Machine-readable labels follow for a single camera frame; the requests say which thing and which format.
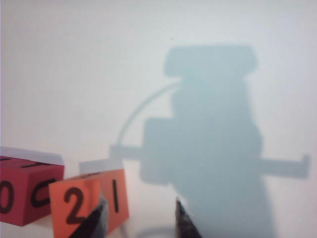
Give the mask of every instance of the orange block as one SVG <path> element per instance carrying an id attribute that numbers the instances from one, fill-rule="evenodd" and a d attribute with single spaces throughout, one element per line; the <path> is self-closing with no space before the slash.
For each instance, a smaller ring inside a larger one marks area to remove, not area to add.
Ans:
<path id="1" fill-rule="evenodd" d="M 55 238 L 69 237 L 99 202 L 108 201 L 108 233 L 129 217 L 124 170 L 80 175 L 49 185 Z"/>

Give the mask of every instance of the printed number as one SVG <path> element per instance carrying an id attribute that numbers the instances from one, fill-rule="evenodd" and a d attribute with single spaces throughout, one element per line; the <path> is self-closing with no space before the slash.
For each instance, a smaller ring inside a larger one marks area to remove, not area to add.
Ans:
<path id="1" fill-rule="evenodd" d="M 35 164 L 32 164 L 32 165 L 24 165 L 24 166 L 21 166 L 21 168 L 28 168 L 28 167 L 33 167 L 33 166 L 39 166 L 39 165 L 50 165 L 50 164 L 46 164 L 46 163 L 41 163 L 41 162 L 35 162 Z"/>
<path id="2" fill-rule="evenodd" d="M 6 189 L 8 189 L 8 202 L 7 202 L 7 205 L 5 207 L 2 207 L 0 205 L 0 213 L 2 213 L 2 214 L 6 214 L 6 213 L 9 213 L 11 211 L 12 206 L 13 206 L 13 200 L 14 200 L 13 186 L 9 181 L 1 181 L 0 182 L 0 197 L 1 197 L 2 190 L 4 187 L 6 187 Z"/>
<path id="3" fill-rule="evenodd" d="M 53 179 L 49 179 L 49 180 L 40 182 L 38 185 L 35 186 L 35 188 L 33 189 L 32 195 L 31 195 L 31 204 L 33 207 L 42 207 L 42 206 L 45 206 L 45 205 L 50 203 L 49 197 L 42 199 L 42 200 L 37 200 L 36 194 L 38 193 L 38 191 L 41 188 L 47 187 L 49 185 L 49 183 L 55 182 L 55 181 L 56 181 L 56 179 L 53 178 Z"/>
<path id="4" fill-rule="evenodd" d="M 77 201 L 75 203 L 75 206 L 73 207 L 73 210 L 69 213 L 66 219 L 67 224 L 82 223 L 86 219 L 85 217 L 76 217 L 84 201 L 84 194 L 79 188 L 71 187 L 69 190 L 67 190 L 64 196 L 64 201 L 68 203 L 70 201 L 70 197 L 73 194 L 77 197 Z"/>
<path id="5" fill-rule="evenodd" d="M 116 213 L 119 212 L 119 203 L 118 203 L 118 193 L 117 193 L 117 181 L 112 180 L 112 189 L 113 189 L 113 200 L 114 200 L 114 210 Z"/>

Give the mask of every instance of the white backdrop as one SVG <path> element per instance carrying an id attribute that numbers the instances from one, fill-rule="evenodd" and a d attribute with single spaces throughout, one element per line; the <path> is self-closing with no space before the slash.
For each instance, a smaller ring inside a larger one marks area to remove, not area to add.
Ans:
<path id="1" fill-rule="evenodd" d="M 164 69 L 172 49 L 245 45 L 257 58 L 244 80 L 261 156 L 312 160 L 305 179 L 263 177 L 276 237 L 315 238 L 316 11 L 314 0 L 2 0 L 1 145 L 22 156 L 60 156 L 65 177 L 75 176 L 79 163 L 110 156 L 140 103 L 179 82 Z M 123 144 L 141 147 L 147 119 L 173 117 L 172 93 L 142 109 Z M 150 237 L 142 236 L 150 229 L 172 237 L 174 200 L 182 195 L 172 184 L 143 181 L 138 160 L 123 165 L 129 237 Z M 53 237 L 51 217 L 22 228 L 1 224 L 1 237 L 21 236 Z"/>

